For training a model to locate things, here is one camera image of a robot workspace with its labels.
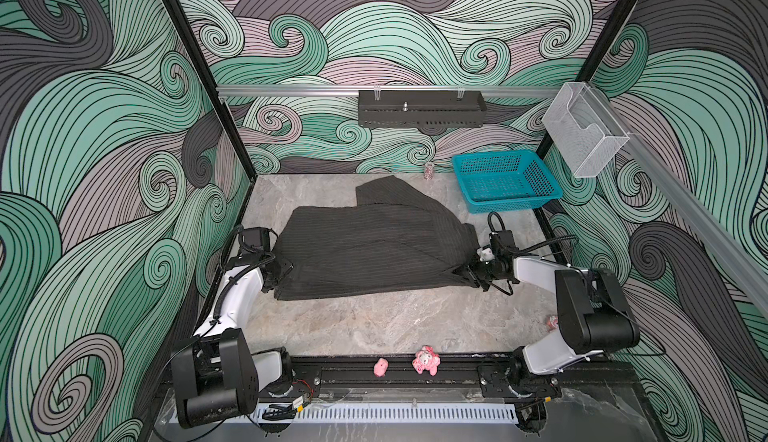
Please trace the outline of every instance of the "black garment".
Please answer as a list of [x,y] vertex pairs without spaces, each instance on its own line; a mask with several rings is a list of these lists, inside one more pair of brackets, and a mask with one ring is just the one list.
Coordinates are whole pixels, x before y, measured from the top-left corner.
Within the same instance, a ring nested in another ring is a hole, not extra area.
[[298,207],[274,247],[293,265],[275,298],[346,297],[444,285],[478,249],[475,227],[395,178],[356,188],[357,207]]

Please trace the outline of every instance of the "teal plastic basket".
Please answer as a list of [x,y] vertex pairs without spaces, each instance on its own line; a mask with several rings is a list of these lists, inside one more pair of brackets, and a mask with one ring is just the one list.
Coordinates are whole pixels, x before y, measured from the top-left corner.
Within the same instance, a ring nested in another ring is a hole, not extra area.
[[530,150],[454,156],[453,170],[472,214],[539,208],[563,190]]

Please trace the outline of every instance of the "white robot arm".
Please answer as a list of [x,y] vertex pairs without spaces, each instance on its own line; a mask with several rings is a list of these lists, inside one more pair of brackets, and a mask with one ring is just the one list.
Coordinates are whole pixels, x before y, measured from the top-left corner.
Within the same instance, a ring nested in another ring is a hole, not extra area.
[[[558,301],[558,329],[514,352],[515,363],[521,369],[515,377],[517,382],[528,375],[535,378],[554,374],[593,355],[638,343],[640,332],[632,322],[615,276],[543,260],[530,254],[536,246],[518,249],[512,232],[505,230],[503,223],[501,231],[494,230],[490,223],[493,214],[488,217],[491,244],[482,257],[476,256],[456,273],[485,291],[496,287],[506,294],[512,291],[506,292],[494,281],[506,278],[510,284],[535,284],[554,293]],[[224,286],[216,304],[194,337],[176,344],[178,353],[171,361],[171,369],[182,427],[251,414],[264,387],[285,378],[290,382],[290,370],[283,370],[287,352],[278,349],[251,355],[240,329],[247,323],[259,293],[276,283],[275,272],[284,275],[293,268],[286,271],[276,264],[266,230],[244,231],[240,227],[240,251],[224,266]],[[592,296],[608,303],[610,310],[594,307]]]

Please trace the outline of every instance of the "pink stuffed toy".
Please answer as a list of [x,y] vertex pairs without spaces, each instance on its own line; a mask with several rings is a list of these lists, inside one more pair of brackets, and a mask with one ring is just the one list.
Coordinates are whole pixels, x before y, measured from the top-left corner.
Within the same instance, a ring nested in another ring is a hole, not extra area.
[[377,377],[384,377],[384,374],[386,374],[386,368],[389,367],[389,361],[385,358],[380,358],[378,362],[376,362],[376,365],[373,366],[373,373],[376,374]]
[[416,358],[411,364],[419,373],[426,369],[429,370],[429,375],[436,375],[437,366],[440,365],[440,356],[433,352],[431,347],[425,345],[422,350],[416,352]]

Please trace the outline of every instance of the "wave pattern wallpaper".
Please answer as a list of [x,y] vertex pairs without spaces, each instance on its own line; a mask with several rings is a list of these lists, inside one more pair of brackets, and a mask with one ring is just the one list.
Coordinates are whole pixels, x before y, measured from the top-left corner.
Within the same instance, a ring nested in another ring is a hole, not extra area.
[[[639,0],[594,82],[667,167],[768,271],[768,0]],[[546,162],[545,208],[582,266],[615,271],[665,357],[635,366],[671,440],[764,441],[768,322],[620,152],[598,178]],[[645,339],[629,353],[657,352]]]
[[[219,84],[559,86],[616,0],[180,0]],[[487,125],[357,125],[357,101],[235,97],[258,172],[451,170],[458,153],[534,149],[549,101],[488,101]]]
[[0,0],[0,47],[3,439],[135,440],[248,180],[160,0]]

